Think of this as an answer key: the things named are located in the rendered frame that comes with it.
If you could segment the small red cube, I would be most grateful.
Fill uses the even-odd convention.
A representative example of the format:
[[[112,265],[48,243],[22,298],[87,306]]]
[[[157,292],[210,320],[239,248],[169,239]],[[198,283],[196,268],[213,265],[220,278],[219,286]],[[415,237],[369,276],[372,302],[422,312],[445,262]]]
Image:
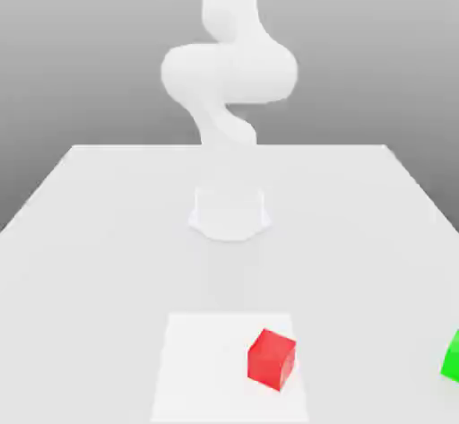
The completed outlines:
[[[295,365],[297,342],[264,328],[247,352],[247,377],[280,392]]]

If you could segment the small green cube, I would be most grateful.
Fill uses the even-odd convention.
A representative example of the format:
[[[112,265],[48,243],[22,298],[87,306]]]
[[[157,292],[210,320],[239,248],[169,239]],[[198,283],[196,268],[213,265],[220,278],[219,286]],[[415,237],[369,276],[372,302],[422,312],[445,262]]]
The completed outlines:
[[[459,329],[447,347],[440,374],[459,383]]]

